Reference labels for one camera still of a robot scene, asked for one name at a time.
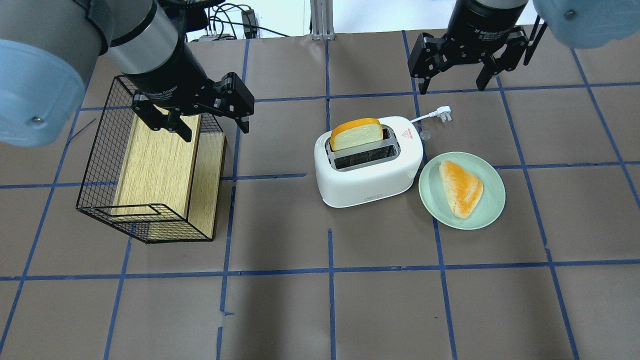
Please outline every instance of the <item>metal mesh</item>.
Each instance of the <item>metal mesh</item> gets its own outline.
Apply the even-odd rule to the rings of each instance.
[[[113,79],[100,116],[76,209],[145,243],[212,241],[167,205],[113,205],[135,116],[129,108],[135,90],[136,87],[126,77],[117,76]],[[201,134],[221,132],[222,128],[215,117],[211,114],[202,115]]]

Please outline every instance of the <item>white plug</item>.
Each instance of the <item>white plug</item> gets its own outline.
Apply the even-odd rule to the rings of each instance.
[[[451,108],[449,106],[441,106],[439,108],[436,109],[436,111],[433,111],[431,113],[428,113],[427,115],[423,115],[421,117],[417,117],[413,120],[411,120],[411,122],[416,122],[418,120],[422,120],[422,119],[426,119],[428,117],[439,117],[440,120],[442,120],[442,122],[447,122],[447,121],[451,121]]]

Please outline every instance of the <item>wooden panel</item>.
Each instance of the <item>wooden panel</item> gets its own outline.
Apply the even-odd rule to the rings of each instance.
[[[114,206],[161,203],[186,217],[200,116],[181,119],[191,128],[191,142],[166,130],[152,131],[135,116]],[[150,208],[113,208],[111,211],[112,215],[139,213],[154,211]]]
[[[224,133],[200,134],[188,220],[210,238],[213,238],[224,146]]]

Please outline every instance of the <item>light green plate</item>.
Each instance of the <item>light green plate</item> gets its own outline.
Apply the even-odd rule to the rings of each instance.
[[[460,165],[484,184],[478,205],[466,219],[453,215],[447,204],[438,170],[445,160]],[[506,200],[504,183],[498,172],[485,160],[466,152],[447,152],[431,159],[422,169],[418,189],[422,203],[433,217],[445,225],[462,230],[480,229],[494,222],[502,213]]]

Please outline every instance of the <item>toaster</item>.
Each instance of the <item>toaster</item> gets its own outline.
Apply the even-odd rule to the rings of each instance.
[[[332,151],[331,132],[314,147],[316,180],[324,202],[346,208],[407,191],[422,161],[422,142],[413,124],[398,116],[378,119],[383,139]]]

